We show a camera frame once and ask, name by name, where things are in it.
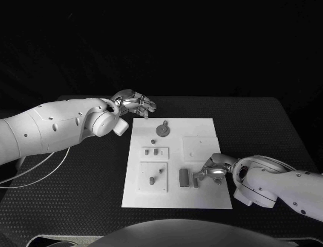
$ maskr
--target robotic hand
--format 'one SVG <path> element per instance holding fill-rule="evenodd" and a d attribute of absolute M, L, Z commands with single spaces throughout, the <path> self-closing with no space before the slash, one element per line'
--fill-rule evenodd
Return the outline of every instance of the robotic hand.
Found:
<path fill-rule="evenodd" d="M 193 178 L 211 177 L 221 185 L 228 172 L 237 186 L 234 197 L 247 206 L 273 208 L 280 197 L 299 214 L 323 222 L 323 175 L 265 156 L 235 159 L 215 153 Z"/>
<path fill-rule="evenodd" d="M 156 104 L 133 90 L 111 99 L 71 99 L 42 104 L 19 115 L 0 119 L 0 165 L 29 155 L 58 152 L 89 136 L 111 131 L 123 135 L 128 111 L 146 119 Z"/>

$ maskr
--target table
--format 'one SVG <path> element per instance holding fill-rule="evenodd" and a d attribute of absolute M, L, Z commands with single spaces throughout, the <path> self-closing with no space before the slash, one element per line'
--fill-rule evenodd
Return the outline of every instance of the table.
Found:
<path fill-rule="evenodd" d="M 59 100 L 94 96 L 62 96 Z M 299 170 L 317 172 L 303 142 L 276 98 L 153 97 L 151 117 L 214 118 L 219 146 L 232 157 L 270 156 Z M 123 118 L 130 123 L 136 114 Z M 10 189 L 0 204 L 0 247 L 26 246 L 40 235 L 104 236 L 115 230 L 157 219 L 193 219 L 229 224 L 276 238 L 313 237 L 323 241 L 323 223 L 297 214 L 278 199 L 274 208 L 247 207 L 232 194 L 232 210 L 121 208 L 131 128 L 120 137 L 89 137 L 74 146 L 65 164 L 37 184 Z M 66 151 L 13 181 L 27 184 L 55 169 Z M 48 155 L 26 158 L 19 172 Z"/>

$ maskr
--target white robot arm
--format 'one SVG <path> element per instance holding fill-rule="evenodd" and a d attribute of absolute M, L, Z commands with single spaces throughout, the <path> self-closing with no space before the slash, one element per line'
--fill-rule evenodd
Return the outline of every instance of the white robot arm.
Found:
<path fill-rule="evenodd" d="M 112 130 L 128 128 L 120 115 L 131 111 L 149 117 L 156 105 L 133 90 L 111 99 L 76 99 L 42 104 L 19 115 L 0 119 L 0 165 L 35 154 L 58 152 Z"/>
<path fill-rule="evenodd" d="M 280 198 L 299 214 L 323 222 L 323 175 L 296 170 L 265 156 L 235 159 L 215 153 L 195 179 L 211 177 L 221 184 L 228 172 L 237 186 L 234 197 L 247 206 L 255 203 L 273 208 Z"/>

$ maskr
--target black background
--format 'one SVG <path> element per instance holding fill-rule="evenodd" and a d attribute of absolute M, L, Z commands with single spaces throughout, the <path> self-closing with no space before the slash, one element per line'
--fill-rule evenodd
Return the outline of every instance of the black background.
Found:
<path fill-rule="evenodd" d="M 128 88 L 271 96 L 323 172 L 322 2 L 17 9 L 0 10 L 0 110 Z"/>

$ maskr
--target dark table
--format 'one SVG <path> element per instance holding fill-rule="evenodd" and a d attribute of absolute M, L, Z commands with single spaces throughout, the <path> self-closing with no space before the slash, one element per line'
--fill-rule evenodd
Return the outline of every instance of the dark table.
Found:
<path fill-rule="evenodd" d="M 62 96 L 59 100 L 94 96 Z M 270 156 L 296 169 L 317 172 L 284 109 L 276 98 L 150 97 L 157 111 L 150 117 L 214 118 L 222 153 L 232 157 Z M 37 184 L 10 189 L 0 204 L 0 247 L 26 246 L 40 235 L 104 236 L 115 230 L 159 219 L 195 219 L 225 223 L 276 238 L 313 237 L 323 241 L 323 223 L 297 214 L 278 199 L 274 208 L 247 207 L 232 194 L 232 210 L 121 208 L 131 124 L 136 114 L 123 118 L 130 128 L 120 137 L 89 137 L 74 146 L 65 164 Z M 19 186 L 36 181 L 55 169 L 66 150 L 27 175 Z M 19 172 L 48 155 L 26 158 Z"/>

